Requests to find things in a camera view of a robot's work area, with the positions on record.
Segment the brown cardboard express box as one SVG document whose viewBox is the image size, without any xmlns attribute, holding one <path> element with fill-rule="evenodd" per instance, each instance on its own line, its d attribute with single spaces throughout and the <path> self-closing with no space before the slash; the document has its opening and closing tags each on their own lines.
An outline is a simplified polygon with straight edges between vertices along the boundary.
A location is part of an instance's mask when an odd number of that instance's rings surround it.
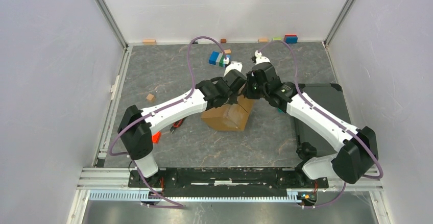
<svg viewBox="0 0 433 224">
<path fill-rule="evenodd" d="M 232 96 L 221 107 L 203 112 L 201 119 L 215 131 L 244 131 L 255 103 L 243 95 L 245 86 L 238 91 L 236 100 Z"/>
</svg>

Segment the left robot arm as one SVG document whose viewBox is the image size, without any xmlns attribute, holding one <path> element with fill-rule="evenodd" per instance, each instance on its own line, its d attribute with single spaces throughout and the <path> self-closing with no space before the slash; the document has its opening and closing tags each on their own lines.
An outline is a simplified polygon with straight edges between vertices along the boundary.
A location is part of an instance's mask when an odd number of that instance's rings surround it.
<svg viewBox="0 0 433 224">
<path fill-rule="evenodd" d="M 142 182 L 148 187 L 160 182 L 159 167 L 152 153 L 153 135 L 185 117 L 221 107 L 238 95 L 246 81 L 244 74 L 233 69 L 223 77 L 203 80 L 184 96 L 157 106 L 128 107 L 118 127 L 117 139 L 121 139 L 127 155 L 137 166 Z"/>
</svg>

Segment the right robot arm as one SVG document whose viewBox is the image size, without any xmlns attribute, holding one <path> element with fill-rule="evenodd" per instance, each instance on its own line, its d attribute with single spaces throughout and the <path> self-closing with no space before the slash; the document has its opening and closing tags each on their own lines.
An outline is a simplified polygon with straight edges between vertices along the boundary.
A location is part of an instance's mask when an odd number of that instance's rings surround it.
<svg viewBox="0 0 433 224">
<path fill-rule="evenodd" d="M 298 119 L 322 136 L 335 154 L 309 156 L 296 171 L 295 181 L 301 187 L 310 186 L 316 179 L 338 177 L 355 184 L 378 162 L 375 132 L 362 129 L 336 117 L 292 82 L 282 83 L 270 62 L 257 63 L 247 73 L 246 97 L 264 98 L 272 107 Z"/>
</svg>

